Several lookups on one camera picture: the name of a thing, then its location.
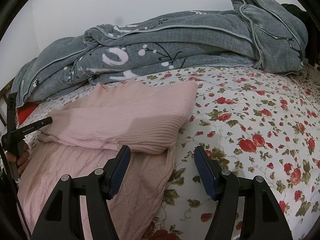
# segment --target finger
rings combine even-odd
[[[5,156],[10,163],[15,163],[17,161],[17,158],[11,153],[6,153]]]
[[[30,153],[28,151],[24,152],[20,158],[18,159],[17,161],[17,165],[20,166],[22,165],[23,163],[25,163],[27,161],[27,159],[29,158],[30,156]]]
[[[23,163],[23,164],[18,168],[18,174],[19,174],[19,175],[21,175],[21,174],[24,172],[24,170],[25,170],[25,168],[28,166],[29,162],[30,162],[30,160],[27,159],[27,160],[25,161],[25,163]]]
[[[27,143],[24,143],[22,149],[26,152],[27,150],[29,150],[29,145]]]

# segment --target mattress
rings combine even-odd
[[[262,176],[284,212],[293,239],[303,238],[320,215],[319,78],[310,65],[301,76],[197,66],[139,77],[149,86],[198,83],[196,103],[179,131],[175,170],[142,239],[205,238],[216,203],[205,193],[193,160],[198,145],[239,177]],[[89,95],[93,88],[84,85],[40,104],[23,125]],[[26,137],[31,149],[38,133]],[[244,198],[239,198],[232,239],[240,235],[243,207]]]

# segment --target pink sweater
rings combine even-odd
[[[53,123],[42,129],[34,157],[18,192],[30,230],[63,174],[86,176],[115,157],[122,145],[131,161],[119,193],[108,202],[119,238],[140,239],[156,214],[173,167],[179,128],[194,104],[197,84],[182,82],[148,87],[129,81],[53,110]],[[81,198],[85,239],[92,239]]]

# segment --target red fabric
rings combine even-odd
[[[38,104],[34,102],[26,102],[24,106],[17,108],[19,125],[28,118],[29,115],[36,109]]]

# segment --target silver bolt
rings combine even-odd
[[[63,175],[62,177],[61,177],[61,180],[62,181],[66,181],[66,180],[68,180],[69,179],[69,175]]]
[[[231,174],[231,172],[230,172],[229,170],[227,170],[227,169],[223,169],[223,170],[221,171],[221,173],[222,173],[223,175],[225,175],[225,176],[229,176],[229,175]]]
[[[96,169],[94,171],[94,174],[96,174],[96,175],[101,175],[102,173],[103,173],[103,169]]]
[[[257,182],[263,182],[264,179],[263,179],[263,177],[261,177],[261,176],[256,176],[256,181],[257,181]]]

